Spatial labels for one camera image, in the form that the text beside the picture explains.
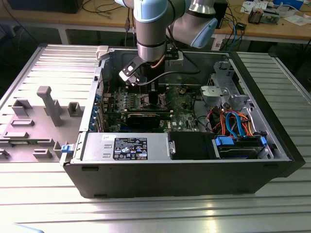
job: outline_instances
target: warning label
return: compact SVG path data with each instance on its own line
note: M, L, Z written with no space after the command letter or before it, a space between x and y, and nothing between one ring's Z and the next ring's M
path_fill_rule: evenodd
M114 160L147 160L146 138L115 138Z

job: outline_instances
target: black cable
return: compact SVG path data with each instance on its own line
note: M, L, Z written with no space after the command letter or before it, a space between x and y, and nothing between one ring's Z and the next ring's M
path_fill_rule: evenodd
M133 24L133 45L136 47L135 43L135 19L134 19L134 9L132 9L132 24Z
M13 68L15 68L15 69L21 69L21 68L15 66L15 65L11 64L10 62L8 62L7 60L5 60L5 59L2 58L2 57L0 57L0 59L1 59L2 61L4 61L6 64L8 64L9 66L11 66L11 67L13 67Z
M203 86L203 84L196 78L196 77L186 77L183 82L182 82L182 85L185 85L185 82L186 80L188 79L193 79L193 80L196 80L198 82L198 84L200 84L201 86Z
M192 104L193 117L194 117L195 120L198 121L198 123L199 123L200 125L202 125L202 126L204 127L204 129L205 129L206 131L209 131L209 132L210 132L209 128L208 128L205 124L203 124L202 122L199 121L199 118L201 118L201 117L203 117L203 116L196 117L196 114L195 114L195 111L194 111L194 106L195 106L196 97L197 97L197 95L199 94L199 92L201 92L200 89L199 89L199 91L196 92L195 95L194 95L194 100L193 100L193 104Z
M169 32L169 34L170 34L171 40L174 42L174 38L173 38L173 34L172 34L171 30L170 30L169 28L167 28L167 30L168 30L168 32ZM184 55L184 57L187 58L188 61L190 61L190 63L193 64L193 66L195 66L195 67L197 68L197 71L193 71L193 72L190 72L190 71L168 71L168 72L164 72L163 74L158 75L157 77L155 77L154 79L152 79L152 80L150 80L150 81L148 81L148 82L146 82L146 83L138 83L137 85L138 85L138 86L145 86L145 85L148 85L148 84L150 84L150 83L153 83L155 80L157 80L157 79L159 79L159 78L161 78L161 77L163 77L163 76L165 76L165 75L168 75L168 74L198 74L198 73L200 73L201 70L200 70L200 68L197 66L197 64L196 64L192 59L190 59L182 50L180 50L180 49L178 49L178 50L181 51L182 54Z
M12 19L14 19L14 20L25 30L25 32L27 32L27 34L28 34L37 44L39 44L39 42L33 37L33 35L31 35L30 32L27 31L26 28L25 28L23 25L21 25L21 23L11 14L11 12L8 10L8 8L6 8L6 6L5 6L5 4L4 4L4 1L3 1L3 0L1 0L1 1L2 1L2 4L3 4L5 10L7 11L7 13L9 13L9 15L12 17Z
M238 46L237 50L239 50L239 48L240 48L240 45L241 45L242 40L243 40L243 35L244 35L244 33L245 33L245 30L240 29L240 31L241 31L241 36L234 42L234 43L236 43L236 45L237 45L238 40L240 40L239 46ZM227 42L226 42L226 48L229 47L230 45L232 45L232 43L233 43L233 41L231 41L231 43L228 44L228 41L227 41Z
M241 30L241 41L240 41L240 43L239 43L239 46L238 46L238 48L237 48L237 51L239 51L240 46L241 46L241 44L242 44L244 33L245 33L245 30L243 30L243 31Z
M118 7L116 7L116 8L113 8L113 9L110 9L110 10L106 10L106 11L90 11L90 10L88 10L88 9L85 8L85 5L86 5L87 3L89 3L90 1L92 1L92 0L87 0L85 3L83 3L83 4L82 4L82 9L85 10L85 11L87 11L87 12L91 12L91 13L105 13L105 12L114 11L114 10L117 10L117 9L123 7L123 6L118 6Z
M126 46L126 39L127 39L127 32L130 30L130 8L127 8L127 18L125 20L125 25L124 25L124 29L125 29L125 39L124 39L124 46Z
M19 51L18 48L20 48L20 49L22 49L22 50L28 52L29 54L33 54L33 53L30 52L30 51L28 51L27 49L25 49L25 48L22 47L22 46L16 46L16 44L15 44L14 41L13 41L13 38L14 38L14 37L11 37L9 34L7 34L6 31L5 31L5 29L4 29L1 25L0 25L0 28L1 28L1 32L4 31L4 34L10 39L10 41L11 41L13 47L17 49L18 53L19 53L21 56L23 56L24 58L29 59L29 57L26 57L25 55L23 55L23 54Z

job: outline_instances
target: wire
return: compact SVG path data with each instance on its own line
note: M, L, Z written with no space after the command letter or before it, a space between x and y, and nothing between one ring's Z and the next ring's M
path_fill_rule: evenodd
M2 4L3 4L5 10L7 11L7 13L9 13L9 15L12 17L12 19L14 19L14 20L16 21L16 23L18 23L18 24L28 33L28 35L29 35L37 44L39 44L39 42L33 37L33 35L31 35L30 32L27 31L26 28L25 28L23 25L21 25L21 23L11 14L11 12L10 12L10 11L8 10L8 8L5 6L4 1L3 1L3 0L1 0L1 1L2 1Z
M94 3L94 8L95 8L95 11L100 11L99 8L103 7L103 6L110 6L110 5L114 5L116 2L112 2L112 3L108 3L108 4L102 4L102 5L99 5L99 6L96 6L96 0L93 1ZM105 12L104 15L102 15L103 13L100 13L100 12L97 12L97 14L99 16L103 16L103 17L106 17L108 19L112 19L111 16L109 16L111 14L111 12Z
M242 126L243 126L243 128L245 129L246 135L249 136L249 133L248 133L248 131L247 131L247 127L245 126L244 123L242 124Z
M151 66L151 69L155 69L159 65L161 65L161 63L164 61L164 59L165 59L165 54L161 57L161 59L157 62L157 64L155 64L154 66Z
M251 130L251 122L248 122L248 129L249 129L249 133L251 134L251 136L254 136Z
M232 41L232 43L231 43L231 46L229 47L229 51L231 51L231 50L232 50L232 47L233 47L233 45L234 45L236 36L237 36L237 29L235 28L234 22L233 22L232 20L228 19L228 22L230 22L230 23L232 24L232 26L233 26L233 31L234 31L233 41Z
M159 78L161 78L161 77L163 77L165 75L168 75L168 74L198 74L198 73L200 73L201 70L199 69L199 67L186 54L183 53L183 55L184 55L184 57L186 57L191 62L191 64L193 64L198 69L197 71L193 71L193 72L190 72L190 71L168 71L168 72L165 72L163 74L158 75L157 77L155 77L154 79L150 80L149 82L138 83L137 85L138 86L145 86L145 85L151 84L155 80L157 80L157 79L159 79Z
M127 32L125 32L124 46L126 47Z
M125 39L124 39L124 46L126 46L126 40L127 40L127 32L130 30L130 8L127 8L127 18L125 20L124 29L125 29Z
M241 136L244 136L244 135L245 135L245 132L244 132L243 129L242 129L241 120L240 120L240 118L239 118L239 115L238 115L237 113L235 113L235 112L229 112L229 113L227 114L227 116L225 117L225 124L226 124L226 127L227 127L228 131L229 131L230 133L232 133L233 136L237 137L237 135L231 130L230 125L229 125L229 117L230 117L231 114L233 114L233 115L236 117L236 119L237 119L237 125L238 125L238 129L239 129L240 135L241 135Z
M196 119L196 120L198 121L198 123L199 123L200 125L202 125L206 131L210 131L209 128L208 128L205 124L203 124L202 122L199 121L199 118L201 118L201 117L203 117L203 116L196 117L196 114L195 114L195 111L194 111L194 106L195 106L195 102L196 102L196 97L197 97L197 95L199 94L199 91L196 92L195 95L194 95L194 100L193 100L193 104L192 104L193 116L194 116L194 119Z
M7 34L7 33L5 32L5 29L4 29L1 25L0 25L0 28L2 29L1 31L4 31L5 35L10 39L10 41L11 41L13 47L17 49L17 51L19 52L19 54L20 54L22 57L29 59L29 56L25 56L24 54L22 54L22 53L19 51L19 49L22 49L22 50L28 52L29 54L32 54L32 52L28 51L27 49L23 48L22 46L17 47L17 45L16 45L16 44L14 43L14 41L13 41L13 38L12 38L9 34Z
M134 19L134 9L132 9L132 25L133 25L133 46L136 47L136 43L135 43L135 19Z
M87 12L91 12L91 13L105 13L105 12L114 11L114 10L117 10L117 9L123 7L123 6L118 6L118 7L116 7L116 8L113 8L113 9L110 9L110 10L106 10L106 11L90 11L90 10L88 10L88 9L85 8L85 5L86 5L87 3L89 3L90 1L92 1L92 0L87 0L85 3L83 3L83 4L82 4L82 9L85 10L85 11L87 11Z
M109 91L110 91L110 81L108 81L108 85L109 85L109 87L108 87L108 90L107 90L107 92L106 92L106 95L109 93Z
M18 50L19 53L21 53L20 50L19 50L19 44L20 44L21 36L23 35L24 31L25 31L25 29L23 29L23 31L20 33L19 39L18 39L18 43L17 43L17 50Z
M173 34L172 34L170 28L167 28L167 30L168 30L168 32L169 32L169 34L170 34L170 37L171 37L170 39L174 42ZM198 73L200 73L201 70L200 70L200 68L197 66L197 64L194 63L193 60L190 59L182 50L180 50L180 49L178 49L178 50L181 51L181 52L183 53L184 57L186 57L186 58L188 59L188 61L190 61L190 63L193 64L193 65L197 68L197 71L193 71L193 72L189 72L189 71L168 71L168 72L164 72L163 74L158 75L157 77L155 77L154 79L152 79L152 80L150 80L150 81L148 81L148 82L146 82L146 83L138 83L137 85L138 85L138 86L145 86L145 85L148 85L148 84L150 84L150 83L153 83L155 80L157 80L157 79L159 79L159 78L161 78L161 77L163 77L163 76L165 76L165 75L168 75L168 74L198 74Z

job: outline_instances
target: floor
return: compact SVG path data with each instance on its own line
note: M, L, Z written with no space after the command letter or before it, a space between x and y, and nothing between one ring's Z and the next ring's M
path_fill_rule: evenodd
M60 44L58 31L48 28L26 28L37 41L44 44ZM37 47L37 44L22 28L15 28L16 36L9 38L4 36L0 28L0 96L2 96L6 89L10 86L12 81L18 75L20 70L26 64L32 53ZM81 31L69 30L69 37L72 44L77 45L110 45L123 46L124 33L115 32L100 32L100 37L95 31ZM133 40L128 36L128 45L132 45ZM210 49L212 40L205 47ZM268 42L252 42L243 41L238 47L233 50L238 51L252 51L252 52L272 52L275 53L281 61L287 66L289 70L293 70L296 61L301 54L300 45L282 44L282 43L268 43ZM306 58L303 66L296 72L296 78L302 85L311 91L311 74L310 74L311 57Z

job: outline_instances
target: desk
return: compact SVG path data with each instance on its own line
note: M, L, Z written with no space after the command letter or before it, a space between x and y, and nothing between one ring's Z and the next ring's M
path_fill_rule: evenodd
M65 51L62 55L72 56L77 51L75 46L54 46L53 52ZM75 57L95 57L96 47L79 46ZM1 127L11 120L12 111L7 112L8 105L18 95L19 90L28 90L26 99L36 95L36 88L27 88L25 82L29 73L38 67L44 67L38 62L45 48L38 48L24 69L16 78L7 94L0 100ZM268 54L247 53L249 59L253 56L267 57ZM96 60L89 66L96 67ZM277 70L276 64L270 64ZM52 70L59 65L49 66ZM61 63L64 69L72 70ZM1 221L20 223L43 230L45 233L249 233L249 232L310 232L311 230L311 146L310 131L311 107L306 104L293 109L294 100L302 95L293 96L297 85L284 78L276 79L276 83L259 75L263 93L271 98L283 97L282 90L288 90L285 96L286 104L274 102L275 113L280 117L306 164L288 178L276 178L266 184L255 194L243 195L210 195L196 197L158 197L135 199L85 199L81 197L71 179L60 166L55 163L0 163L0 209L4 213ZM71 76L68 83L62 85L52 82L62 90L76 90L81 86L87 93L90 89L88 78ZM36 83L44 83L40 76Z
M97 0L97 4L111 2L110 0ZM243 0L230 0L230 5L240 5ZM94 10L93 4L86 6L87 9ZM302 10L311 11L311 7L303 6ZM92 31L109 31L109 32L124 32L124 23L126 20L126 8L119 8L112 12L111 19L100 16L95 13L86 12L80 9L76 14L64 14L56 12L38 12L38 11L16 11L10 10L12 15L20 21L23 26L56 28L63 44L69 44L69 39L66 33L67 29L76 30L92 30ZM272 41L283 43L299 43L306 44L311 38L311 26L297 26L286 20L280 19L277 25L272 24L249 24L247 23L247 14L240 15L234 11L233 15L239 22L247 24L243 40L256 41ZM6 12L0 3L0 24L3 25L18 25L10 15ZM223 23L222 28L217 29L213 35L215 38L213 49L219 50L222 40L228 38L232 30L227 22Z
M290 23L284 19L280 19L278 24L251 24L248 23L248 14L243 14L240 12L243 0L229 0L232 7L233 16L237 18L238 22L246 24L245 34L243 35L243 40L255 40L255 41L270 41L270 42L280 42L280 43L298 43L306 44L311 38L311 25L306 24L304 26L297 26ZM311 7L303 5L301 7L302 11L310 11ZM218 45L222 43L222 40L228 38L232 32L228 22L224 22L220 29L215 31L216 39L214 43Z

